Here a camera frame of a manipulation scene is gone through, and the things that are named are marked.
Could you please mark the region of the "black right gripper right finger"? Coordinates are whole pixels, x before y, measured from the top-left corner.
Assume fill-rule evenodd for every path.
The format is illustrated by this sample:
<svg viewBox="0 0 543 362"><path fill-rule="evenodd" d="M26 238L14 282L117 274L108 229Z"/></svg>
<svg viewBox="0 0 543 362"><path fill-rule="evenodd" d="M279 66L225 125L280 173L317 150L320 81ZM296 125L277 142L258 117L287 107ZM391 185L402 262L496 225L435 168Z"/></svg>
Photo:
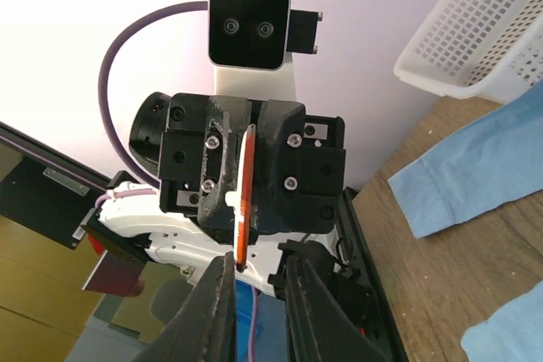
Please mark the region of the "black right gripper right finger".
<svg viewBox="0 0 543 362"><path fill-rule="evenodd" d="M289 361L386 361L351 323L307 259L290 258L285 307Z"/></svg>

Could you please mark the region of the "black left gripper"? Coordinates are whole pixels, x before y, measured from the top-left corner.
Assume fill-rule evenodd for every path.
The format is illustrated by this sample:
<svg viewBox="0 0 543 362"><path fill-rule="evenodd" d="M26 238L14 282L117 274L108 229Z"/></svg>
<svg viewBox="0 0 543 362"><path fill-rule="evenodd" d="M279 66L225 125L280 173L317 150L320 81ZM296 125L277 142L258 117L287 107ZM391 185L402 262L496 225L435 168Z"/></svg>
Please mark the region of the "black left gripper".
<svg viewBox="0 0 543 362"><path fill-rule="evenodd" d="M302 103L178 93L160 142L160 209L261 235L333 229L344 188L345 123Z"/></svg>

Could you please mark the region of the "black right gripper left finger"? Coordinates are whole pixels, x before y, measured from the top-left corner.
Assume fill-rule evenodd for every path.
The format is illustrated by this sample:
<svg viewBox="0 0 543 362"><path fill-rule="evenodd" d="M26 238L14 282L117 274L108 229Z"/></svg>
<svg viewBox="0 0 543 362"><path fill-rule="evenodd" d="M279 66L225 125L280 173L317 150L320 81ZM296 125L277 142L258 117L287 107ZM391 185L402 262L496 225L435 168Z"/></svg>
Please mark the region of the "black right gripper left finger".
<svg viewBox="0 0 543 362"><path fill-rule="evenodd" d="M213 258L179 312L137 357L139 362L237 359L234 259Z"/></svg>

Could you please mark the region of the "orange white round brooch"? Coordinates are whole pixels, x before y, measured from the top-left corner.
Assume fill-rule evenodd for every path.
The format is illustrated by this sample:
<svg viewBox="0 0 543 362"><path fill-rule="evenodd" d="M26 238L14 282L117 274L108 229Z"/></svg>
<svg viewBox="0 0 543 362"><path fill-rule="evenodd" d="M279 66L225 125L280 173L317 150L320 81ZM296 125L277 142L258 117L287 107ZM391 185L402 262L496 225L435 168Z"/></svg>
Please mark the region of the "orange white round brooch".
<svg viewBox="0 0 543 362"><path fill-rule="evenodd" d="M256 126L251 124L243 134L239 151L236 188L225 195L234 213L233 254L236 270L246 269L251 219L251 199L255 165Z"/></svg>

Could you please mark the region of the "light blue button shirt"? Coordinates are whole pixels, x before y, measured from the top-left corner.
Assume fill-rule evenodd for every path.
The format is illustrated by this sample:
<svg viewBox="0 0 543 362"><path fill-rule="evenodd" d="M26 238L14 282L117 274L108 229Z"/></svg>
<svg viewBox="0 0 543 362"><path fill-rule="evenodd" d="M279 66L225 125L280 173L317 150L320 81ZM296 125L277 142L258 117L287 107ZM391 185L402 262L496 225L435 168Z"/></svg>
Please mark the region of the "light blue button shirt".
<svg viewBox="0 0 543 362"><path fill-rule="evenodd" d="M541 191L541 83L451 134L388 183L416 238ZM540 361L542 285L468 328L461 346L471 361Z"/></svg>

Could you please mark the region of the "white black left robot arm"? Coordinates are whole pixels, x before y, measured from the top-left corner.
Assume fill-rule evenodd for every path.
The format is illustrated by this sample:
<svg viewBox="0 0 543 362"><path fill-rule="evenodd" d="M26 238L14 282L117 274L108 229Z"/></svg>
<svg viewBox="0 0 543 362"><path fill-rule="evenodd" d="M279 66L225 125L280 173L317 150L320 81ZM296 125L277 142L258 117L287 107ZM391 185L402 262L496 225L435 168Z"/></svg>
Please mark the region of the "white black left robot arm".
<svg viewBox="0 0 543 362"><path fill-rule="evenodd" d="M284 298L291 256L308 259L355 327L368 333L372 289L341 226L345 124L302 103L154 94L132 126L132 153L158 186L121 181L84 228L143 262L202 270L232 251L237 277Z"/></svg>

